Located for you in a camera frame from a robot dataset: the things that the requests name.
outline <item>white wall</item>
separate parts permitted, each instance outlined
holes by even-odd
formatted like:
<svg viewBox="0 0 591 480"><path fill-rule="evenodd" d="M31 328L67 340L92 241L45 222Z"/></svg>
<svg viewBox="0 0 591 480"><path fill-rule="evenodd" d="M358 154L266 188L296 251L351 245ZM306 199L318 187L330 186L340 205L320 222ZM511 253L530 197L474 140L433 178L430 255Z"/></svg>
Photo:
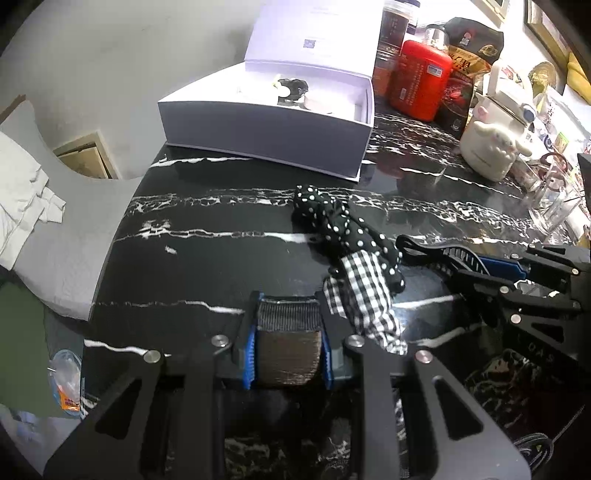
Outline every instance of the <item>white wall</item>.
<svg viewBox="0 0 591 480"><path fill-rule="evenodd" d="M554 61L525 26L524 9L525 0L510 0L507 18L500 28L505 34L501 58L513 68L528 74L538 63ZM497 30L496 25L470 0L421 0L418 19L421 25L446 22L453 17L477 20Z"/></svg>
<svg viewBox="0 0 591 480"><path fill-rule="evenodd" d="M122 177L164 143L157 102L242 61L262 0L45 0L0 58L0 111L20 93L50 148L99 130Z"/></svg>

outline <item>green cloth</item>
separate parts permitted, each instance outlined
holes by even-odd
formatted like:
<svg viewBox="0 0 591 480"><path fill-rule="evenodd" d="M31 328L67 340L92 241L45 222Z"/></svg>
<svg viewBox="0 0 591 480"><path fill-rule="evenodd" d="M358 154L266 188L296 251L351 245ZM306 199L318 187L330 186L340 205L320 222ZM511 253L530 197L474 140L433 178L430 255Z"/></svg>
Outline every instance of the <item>green cloth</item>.
<svg viewBox="0 0 591 480"><path fill-rule="evenodd" d="M67 417L47 378L44 306L26 287L0 286L0 403L38 417Z"/></svg>

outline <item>black snack bag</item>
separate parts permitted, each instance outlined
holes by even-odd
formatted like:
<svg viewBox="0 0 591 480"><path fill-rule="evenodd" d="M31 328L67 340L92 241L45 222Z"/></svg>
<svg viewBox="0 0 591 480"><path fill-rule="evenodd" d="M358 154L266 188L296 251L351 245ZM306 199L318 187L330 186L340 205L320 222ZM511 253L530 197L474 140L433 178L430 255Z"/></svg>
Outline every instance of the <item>black snack bag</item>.
<svg viewBox="0 0 591 480"><path fill-rule="evenodd" d="M467 18L452 18L445 24L449 36L449 56L453 60L452 75L447 82L435 122L457 139L462 137L474 81L489 73L505 46L503 32Z"/></svg>

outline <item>black and white polka dot scarf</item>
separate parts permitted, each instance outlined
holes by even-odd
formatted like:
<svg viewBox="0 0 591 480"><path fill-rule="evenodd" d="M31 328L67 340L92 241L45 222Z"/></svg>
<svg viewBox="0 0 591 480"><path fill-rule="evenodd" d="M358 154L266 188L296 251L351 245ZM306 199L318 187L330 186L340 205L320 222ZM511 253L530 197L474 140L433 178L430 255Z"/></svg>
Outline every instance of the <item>black and white polka dot scarf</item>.
<svg viewBox="0 0 591 480"><path fill-rule="evenodd" d="M308 223L318 232L331 257L343 258L366 250L378 257L389 289L393 293L404 290L404 277L398 271L402 253L392 240L351 212L347 202L323 194L311 185L298 185L294 212L299 222Z"/></svg>

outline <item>bottle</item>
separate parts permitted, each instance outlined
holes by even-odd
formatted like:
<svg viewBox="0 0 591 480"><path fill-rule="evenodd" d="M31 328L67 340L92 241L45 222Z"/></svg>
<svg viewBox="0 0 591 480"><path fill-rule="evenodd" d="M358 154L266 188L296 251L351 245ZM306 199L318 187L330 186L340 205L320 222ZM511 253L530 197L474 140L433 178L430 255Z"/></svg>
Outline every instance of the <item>bottle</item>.
<svg viewBox="0 0 591 480"><path fill-rule="evenodd" d="M429 25L422 43L407 40L392 75L390 104L413 118L431 122L452 72L445 32Z"/></svg>
<svg viewBox="0 0 591 480"><path fill-rule="evenodd" d="M412 6L398 0L385 0L382 26L379 30L378 50L400 54L404 34L412 17Z"/></svg>
<svg viewBox="0 0 591 480"><path fill-rule="evenodd" d="M411 6L402 0L386 0L379 31L372 84L376 96L387 96L396 60L411 17Z"/></svg>
<svg viewBox="0 0 591 480"><path fill-rule="evenodd" d="M417 32L418 10L421 8L421 2L418 0L402 0L405 4L411 6L411 17L408 21L407 33L414 35Z"/></svg>

